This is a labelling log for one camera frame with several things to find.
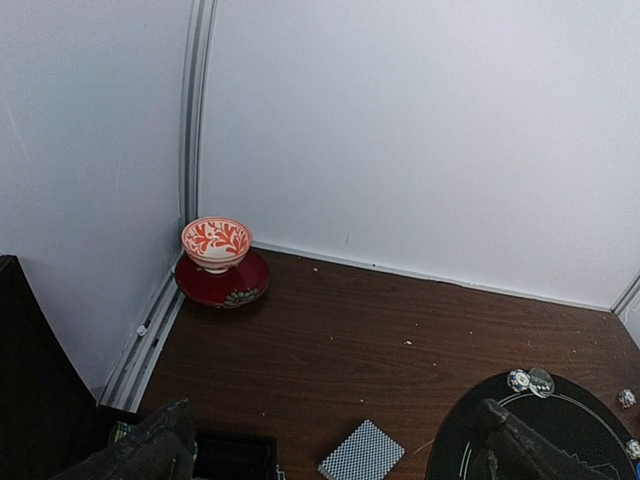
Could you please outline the clear acrylic dealer button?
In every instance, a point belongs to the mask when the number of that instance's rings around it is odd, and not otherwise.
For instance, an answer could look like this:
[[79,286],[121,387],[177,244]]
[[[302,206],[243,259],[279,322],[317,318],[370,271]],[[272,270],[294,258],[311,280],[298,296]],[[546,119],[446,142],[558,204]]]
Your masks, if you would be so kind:
[[528,372],[529,390],[539,398],[549,398],[555,392],[552,376],[542,368],[532,368]]

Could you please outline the blue white chip top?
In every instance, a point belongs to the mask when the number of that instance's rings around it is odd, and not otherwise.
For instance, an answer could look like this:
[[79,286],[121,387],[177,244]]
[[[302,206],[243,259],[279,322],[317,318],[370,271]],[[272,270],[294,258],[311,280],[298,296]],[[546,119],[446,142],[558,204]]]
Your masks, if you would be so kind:
[[524,392],[530,387],[530,377],[528,373],[522,369],[510,371],[507,375],[506,382],[514,392]]

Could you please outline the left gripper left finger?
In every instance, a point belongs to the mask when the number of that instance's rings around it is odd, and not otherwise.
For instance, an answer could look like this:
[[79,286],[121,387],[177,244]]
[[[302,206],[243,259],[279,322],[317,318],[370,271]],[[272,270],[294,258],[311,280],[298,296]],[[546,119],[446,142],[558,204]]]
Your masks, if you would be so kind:
[[121,440],[58,474],[58,479],[190,479],[196,417],[187,399],[172,401]]

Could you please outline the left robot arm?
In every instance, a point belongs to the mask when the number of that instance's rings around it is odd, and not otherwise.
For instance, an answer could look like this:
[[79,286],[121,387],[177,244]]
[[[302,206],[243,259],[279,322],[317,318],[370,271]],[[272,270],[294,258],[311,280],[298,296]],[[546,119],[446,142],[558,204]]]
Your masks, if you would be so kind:
[[[585,429],[543,402],[510,410],[493,382],[467,394],[434,443],[431,479],[618,479],[604,422]],[[108,438],[114,414],[95,406],[12,255],[1,259],[1,475],[5,479],[274,479],[271,439],[198,432],[173,401]]]

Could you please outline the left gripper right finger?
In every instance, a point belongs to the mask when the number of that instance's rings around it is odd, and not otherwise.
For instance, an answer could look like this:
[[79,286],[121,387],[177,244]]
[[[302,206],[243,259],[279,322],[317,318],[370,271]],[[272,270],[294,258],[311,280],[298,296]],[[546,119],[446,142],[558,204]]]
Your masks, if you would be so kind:
[[569,457],[492,399],[481,401],[472,424],[474,479],[603,479]]

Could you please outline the blue white chip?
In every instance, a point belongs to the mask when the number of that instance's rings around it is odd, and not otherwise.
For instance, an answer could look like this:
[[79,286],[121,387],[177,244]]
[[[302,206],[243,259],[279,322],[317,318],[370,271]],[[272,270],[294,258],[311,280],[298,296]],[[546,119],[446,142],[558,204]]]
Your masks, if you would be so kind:
[[530,387],[530,377],[528,373],[522,369],[510,371],[507,375],[506,382],[514,392],[524,392]]
[[633,460],[640,459],[640,442],[636,439],[629,439],[625,444],[625,451],[628,457]]

